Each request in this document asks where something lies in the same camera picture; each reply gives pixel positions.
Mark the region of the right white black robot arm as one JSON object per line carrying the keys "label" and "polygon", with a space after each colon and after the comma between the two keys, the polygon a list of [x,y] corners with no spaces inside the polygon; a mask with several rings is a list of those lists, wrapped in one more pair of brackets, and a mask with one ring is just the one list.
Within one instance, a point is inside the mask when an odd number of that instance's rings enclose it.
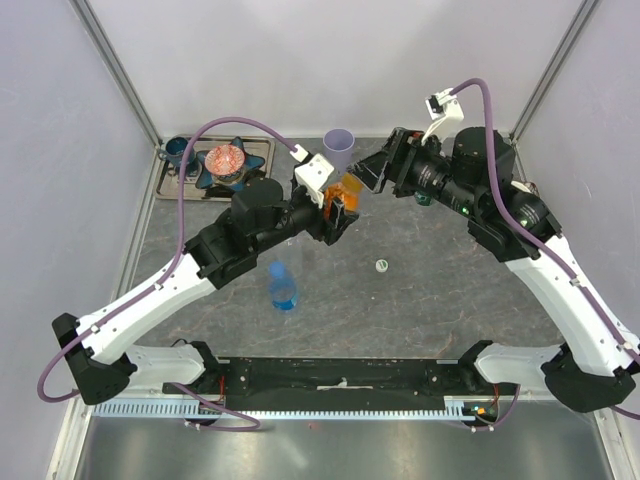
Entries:
{"label": "right white black robot arm", "polygon": [[573,411],[616,409],[633,392],[639,339],[591,292],[546,204],[514,181],[515,151],[483,127],[461,130],[451,155],[435,136],[395,128],[381,149],[348,171],[371,192],[436,201],[464,217],[469,234],[523,282],[560,331],[544,348],[480,341],[462,357],[467,392],[510,383],[551,394]]}

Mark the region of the white green bottle cap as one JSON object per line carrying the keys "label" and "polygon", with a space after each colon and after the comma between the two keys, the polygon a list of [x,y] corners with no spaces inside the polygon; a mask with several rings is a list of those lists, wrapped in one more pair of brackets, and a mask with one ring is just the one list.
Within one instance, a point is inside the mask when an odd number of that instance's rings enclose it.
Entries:
{"label": "white green bottle cap", "polygon": [[389,264],[386,260],[384,259],[378,259],[375,262],[375,269],[377,272],[379,273],[384,273],[388,270]]}

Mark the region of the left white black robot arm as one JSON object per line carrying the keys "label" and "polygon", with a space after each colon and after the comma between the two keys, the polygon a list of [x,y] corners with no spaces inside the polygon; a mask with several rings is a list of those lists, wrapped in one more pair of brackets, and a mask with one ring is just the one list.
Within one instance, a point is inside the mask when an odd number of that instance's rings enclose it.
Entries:
{"label": "left white black robot arm", "polygon": [[253,180],[214,223],[180,248],[177,260],[100,311],[56,318],[54,332],[84,403],[97,405],[128,388],[167,383],[189,385],[198,393],[215,389],[220,371],[204,343],[142,347],[138,339],[249,272],[259,254],[301,232],[335,243],[358,217],[362,188],[353,176],[344,175],[315,202],[304,186],[286,199],[279,182]]}

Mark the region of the orange juice bottle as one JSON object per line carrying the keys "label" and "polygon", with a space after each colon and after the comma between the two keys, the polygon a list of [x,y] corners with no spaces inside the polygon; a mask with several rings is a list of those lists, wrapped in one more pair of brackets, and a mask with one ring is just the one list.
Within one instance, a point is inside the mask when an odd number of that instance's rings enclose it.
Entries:
{"label": "orange juice bottle", "polygon": [[345,173],[339,182],[330,185],[324,193],[324,217],[329,218],[334,199],[339,199],[347,211],[355,212],[363,188],[364,185],[355,176]]}

